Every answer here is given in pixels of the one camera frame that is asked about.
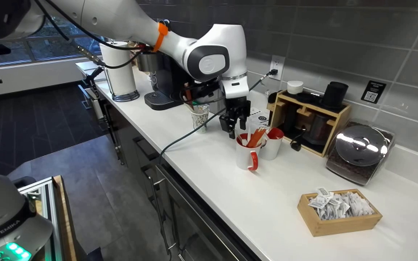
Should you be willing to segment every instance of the floor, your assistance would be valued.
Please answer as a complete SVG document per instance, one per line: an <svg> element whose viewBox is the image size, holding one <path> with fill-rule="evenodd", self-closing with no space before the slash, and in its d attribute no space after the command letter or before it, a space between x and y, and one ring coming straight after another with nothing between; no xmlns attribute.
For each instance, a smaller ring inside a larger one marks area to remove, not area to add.
<svg viewBox="0 0 418 261"><path fill-rule="evenodd" d="M0 95L0 173L102 134L81 99L75 82Z"/></svg>
<svg viewBox="0 0 418 261"><path fill-rule="evenodd" d="M75 233L85 252L105 261L168 259L155 210L133 175L118 163L107 136L27 160L8 176L62 175Z"/></svg>

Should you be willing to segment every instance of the robotic arm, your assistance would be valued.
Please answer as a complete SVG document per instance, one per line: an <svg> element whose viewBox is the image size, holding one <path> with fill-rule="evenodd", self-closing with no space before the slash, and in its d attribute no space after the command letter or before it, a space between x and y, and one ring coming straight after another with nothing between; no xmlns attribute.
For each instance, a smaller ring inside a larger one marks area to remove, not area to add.
<svg viewBox="0 0 418 261"><path fill-rule="evenodd" d="M149 18L134 0L0 0L0 40L36 31L44 18L38 4L49 14L65 14L91 33L152 44L155 50L171 56L197 82L217 78L226 98L226 111L220 115L221 128L233 137L237 117L243 126L249 114L249 89L245 36L239 24L213 24L204 36L191 39L168 31ZM33 213L11 182L0 178L0 252L9 250L15 242L28 253L28 259L50 231L50 224Z"/></svg>

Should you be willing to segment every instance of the cardboard box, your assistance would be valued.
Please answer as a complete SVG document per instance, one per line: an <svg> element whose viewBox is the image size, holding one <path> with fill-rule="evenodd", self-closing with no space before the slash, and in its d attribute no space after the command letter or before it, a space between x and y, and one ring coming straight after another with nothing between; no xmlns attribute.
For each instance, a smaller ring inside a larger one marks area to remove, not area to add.
<svg viewBox="0 0 418 261"><path fill-rule="evenodd" d="M343 194L346 191L356 192L361 198L365 198L358 189L336 189L333 192ZM310 233L313 236L332 234L332 233L345 233L353 230L365 230L372 229L374 224L381 218L381 213L368 201L369 207L374 210L372 214L368 215L352 215L345 218L335 220L322 220L313 207L308 205L310 198L313 198L316 192L301 194L297 202L298 213L304 218Z"/></svg>

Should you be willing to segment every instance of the white countertop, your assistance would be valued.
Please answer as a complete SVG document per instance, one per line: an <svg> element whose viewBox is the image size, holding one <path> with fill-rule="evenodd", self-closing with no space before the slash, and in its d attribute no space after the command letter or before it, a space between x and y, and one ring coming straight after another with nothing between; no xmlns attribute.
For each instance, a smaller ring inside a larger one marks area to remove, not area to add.
<svg viewBox="0 0 418 261"><path fill-rule="evenodd" d="M91 70L88 62L78 66ZM133 101L115 102L107 81L95 82L160 150L191 130L189 110L185 105L150 110L142 98L150 91L149 79L139 70L133 72L140 92ZM261 160L252 173L234 165L233 147L216 117L207 133L194 133L171 146L165 159L261 259L418 259L418 184L381 168L366 186L356 186L324 169L323 157L307 150L294 152L285 143L275 159ZM371 230L313 237L295 205L300 194L319 186L358 188L382 218Z"/></svg>

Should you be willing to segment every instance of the green light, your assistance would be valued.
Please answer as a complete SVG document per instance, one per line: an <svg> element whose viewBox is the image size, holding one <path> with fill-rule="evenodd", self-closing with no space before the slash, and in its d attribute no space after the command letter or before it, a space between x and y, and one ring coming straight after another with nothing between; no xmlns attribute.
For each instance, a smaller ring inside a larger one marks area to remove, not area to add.
<svg viewBox="0 0 418 261"><path fill-rule="evenodd" d="M28 250L23 249L14 242L5 243L4 255L11 261L28 261L31 258L31 253Z"/></svg>

